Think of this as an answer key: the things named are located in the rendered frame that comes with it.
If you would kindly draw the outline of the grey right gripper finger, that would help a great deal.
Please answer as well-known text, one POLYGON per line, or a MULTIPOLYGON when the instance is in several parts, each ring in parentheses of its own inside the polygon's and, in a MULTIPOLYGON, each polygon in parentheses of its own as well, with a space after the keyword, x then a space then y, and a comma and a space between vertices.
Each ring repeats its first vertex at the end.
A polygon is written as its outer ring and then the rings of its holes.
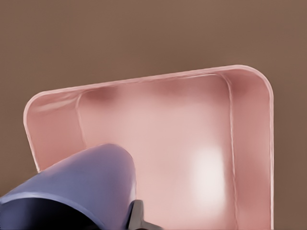
POLYGON ((163 230, 163 228, 145 221, 143 201, 135 200, 133 201, 127 230, 163 230))

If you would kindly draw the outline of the pink plastic box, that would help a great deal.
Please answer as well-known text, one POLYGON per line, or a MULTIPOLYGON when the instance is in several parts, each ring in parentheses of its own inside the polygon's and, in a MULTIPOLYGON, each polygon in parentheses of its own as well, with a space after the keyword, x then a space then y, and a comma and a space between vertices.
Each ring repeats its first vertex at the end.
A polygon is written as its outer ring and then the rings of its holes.
POLYGON ((24 128, 38 172, 114 143, 136 168, 145 219, 166 230, 272 230, 273 91, 233 65, 36 94, 24 128))

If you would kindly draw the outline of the purple-blue cup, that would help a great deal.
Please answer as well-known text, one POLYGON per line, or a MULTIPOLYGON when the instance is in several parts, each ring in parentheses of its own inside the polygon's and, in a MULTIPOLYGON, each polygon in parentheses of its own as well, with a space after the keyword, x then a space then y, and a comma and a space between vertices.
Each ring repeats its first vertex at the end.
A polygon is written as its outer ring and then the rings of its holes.
POLYGON ((131 155, 106 144, 76 153, 0 198, 0 230, 125 230, 136 196, 131 155))

